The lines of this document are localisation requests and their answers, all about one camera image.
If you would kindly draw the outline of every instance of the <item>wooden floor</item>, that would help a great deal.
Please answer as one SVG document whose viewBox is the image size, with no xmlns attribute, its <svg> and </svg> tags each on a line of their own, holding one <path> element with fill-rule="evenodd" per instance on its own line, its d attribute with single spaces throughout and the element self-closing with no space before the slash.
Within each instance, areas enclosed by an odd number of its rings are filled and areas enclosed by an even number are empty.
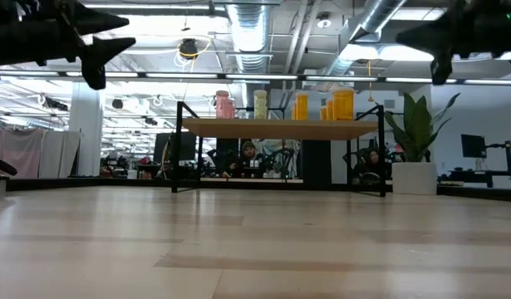
<svg viewBox="0 0 511 299">
<path fill-rule="evenodd" d="M 0 201 L 0 299 L 511 299 L 511 203 L 99 187 Z"/>
</svg>

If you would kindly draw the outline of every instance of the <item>white pillar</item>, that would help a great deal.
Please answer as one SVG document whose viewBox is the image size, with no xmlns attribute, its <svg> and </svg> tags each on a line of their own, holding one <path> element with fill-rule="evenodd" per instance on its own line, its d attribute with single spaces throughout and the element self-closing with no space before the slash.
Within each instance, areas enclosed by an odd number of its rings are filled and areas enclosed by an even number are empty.
<svg viewBox="0 0 511 299">
<path fill-rule="evenodd" d="M 104 103 L 105 97 L 102 92 L 92 90 L 84 82 L 73 84 L 69 131 L 81 132 L 79 175 L 100 173 Z"/>
</svg>

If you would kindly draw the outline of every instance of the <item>yellow container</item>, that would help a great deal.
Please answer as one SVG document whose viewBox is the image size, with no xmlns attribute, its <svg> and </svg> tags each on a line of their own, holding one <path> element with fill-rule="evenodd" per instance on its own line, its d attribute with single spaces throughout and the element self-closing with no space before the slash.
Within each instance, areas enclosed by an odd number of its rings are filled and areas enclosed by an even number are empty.
<svg viewBox="0 0 511 299">
<path fill-rule="evenodd" d="M 333 101 L 327 100 L 327 120 L 334 120 L 334 113 L 333 113 Z"/>
<path fill-rule="evenodd" d="M 267 92 L 264 90 L 254 91 L 254 114 L 255 120 L 266 120 L 267 107 L 266 107 L 266 95 Z"/>
<path fill-rule="evenodd" d="M 327 106 L 320 107 L 320 120 L 327 120 Z"/>
<path fill-rule="evenodd" d="M 355 90 L 344 88 L 332 93 L 333 119 L 353 120 L 353 99 Z"/>
<path fill-rule="evenodd" d="M 308 94 L 298 92 L 296 94 L 296 103 L 297 118 L 299 120 L 308 120 Z"/>
</svg>

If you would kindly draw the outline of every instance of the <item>wooden tabletop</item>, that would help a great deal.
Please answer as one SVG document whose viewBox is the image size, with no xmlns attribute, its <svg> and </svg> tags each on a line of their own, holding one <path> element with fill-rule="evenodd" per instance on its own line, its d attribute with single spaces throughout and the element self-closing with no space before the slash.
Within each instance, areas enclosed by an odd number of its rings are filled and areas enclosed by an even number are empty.
<svg viewBox="0 0 511 299">
<path fill-rule="evenodd" d="M 183 119 L 200 137 L 352 140 L 377 130 L 376 121 Z"/>
</svg>

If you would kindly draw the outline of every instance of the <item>white container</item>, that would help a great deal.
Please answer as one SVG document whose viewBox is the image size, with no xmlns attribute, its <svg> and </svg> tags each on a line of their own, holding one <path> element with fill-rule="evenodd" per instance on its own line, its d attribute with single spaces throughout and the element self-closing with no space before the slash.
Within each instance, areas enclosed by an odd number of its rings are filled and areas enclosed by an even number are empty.
<svg viewBox="0 0 511 299">
<path fill-rule="evenodd" d="M 254 96 L 254 114 L 255 120 L 266 120 L 267 108 L 266 108 L 266 95 L 267 92 L 264 90 L 257 90 L 253 92 Z"/>
<path fill-rule="evenodd" d="M 128 170 L 128 179 L 137 179 L 137 170 Z"/>
<path fill-rule="evenodd" d="M 436 195 L 438 175 L 434 163 L 394 163 L 394 194 Z"/>
</svg>

